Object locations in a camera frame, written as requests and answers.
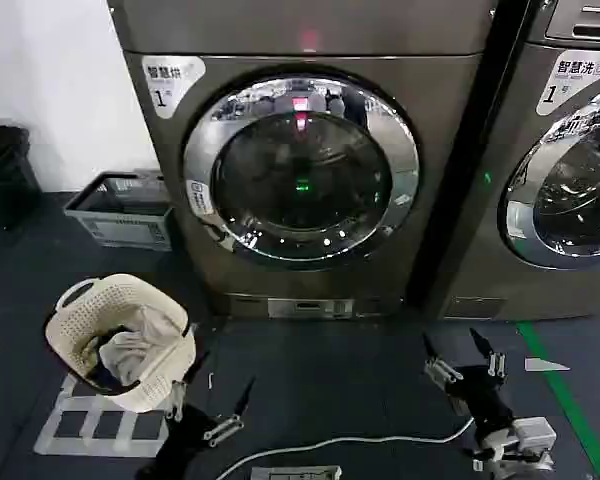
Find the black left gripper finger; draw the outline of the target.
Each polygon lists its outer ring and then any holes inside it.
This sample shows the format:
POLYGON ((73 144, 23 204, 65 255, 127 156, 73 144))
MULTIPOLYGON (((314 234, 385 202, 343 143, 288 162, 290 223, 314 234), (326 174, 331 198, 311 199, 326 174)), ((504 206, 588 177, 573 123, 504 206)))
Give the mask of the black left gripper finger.
POLYGON ((171 392, 168 396, 166 408, 164 410, 165 418, 167 420, 182 420, 187 388, 194 380, 194 377, 197 375, 197 373, 201 370, 209 355, 209 351, 204 351, 203 354, 197 358, 184 373, 184 376, 181 380, 172 382, 171 392))
POLYGON ((251 391, 256 378, 253 377, 243 390, 240 398, 235 404, 233 413, 215 426, 204 432, 204 441, 225 441, 232 435, 244 428, 243 416, 247 410, 250 401, 251 391))

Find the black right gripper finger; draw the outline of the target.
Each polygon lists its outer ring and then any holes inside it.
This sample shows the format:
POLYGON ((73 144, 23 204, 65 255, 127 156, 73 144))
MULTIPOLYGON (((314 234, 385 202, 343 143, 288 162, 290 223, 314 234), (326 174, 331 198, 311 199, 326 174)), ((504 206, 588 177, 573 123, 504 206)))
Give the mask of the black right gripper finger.
POLYGON ((448 386, 463 380, 463 375, 444 361, 435 350, 427 334, 423 334, 427 355, 424 371, 437 386, 448 386))
POLYGON ((469 331, 478 352, 487 361, 487 373, 490 376, 505 376, 506 356, 503 353, 495 351, 492 348, 489 340, 486 337, 482 336, 476 329, 470 328, 469 331))

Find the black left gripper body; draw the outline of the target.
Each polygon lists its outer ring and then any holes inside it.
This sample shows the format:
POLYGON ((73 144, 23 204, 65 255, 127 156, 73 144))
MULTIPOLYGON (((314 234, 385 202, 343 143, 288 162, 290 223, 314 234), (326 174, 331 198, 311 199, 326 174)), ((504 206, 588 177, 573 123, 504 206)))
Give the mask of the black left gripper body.
POLYGON ((180 421, 167 419, 166 424, 168 436, 155 458, 138 470, 139 479, 183 479, 189 463, 209 448, 204 434, 216 427, 213 418, 190 404, 183 406, 180 421))

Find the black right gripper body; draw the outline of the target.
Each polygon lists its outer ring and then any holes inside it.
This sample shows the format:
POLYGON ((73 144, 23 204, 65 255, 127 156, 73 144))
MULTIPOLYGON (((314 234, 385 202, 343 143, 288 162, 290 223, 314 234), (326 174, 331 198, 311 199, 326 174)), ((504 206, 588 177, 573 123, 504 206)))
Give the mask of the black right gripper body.
POLYGON ((501 400, 499 389, 504 379, 490 375, 487 366, 457 367, 461 380, 447 386, 447 394, 468 408, 478 431, 497 431, 511 426, 514 415, 501 400))

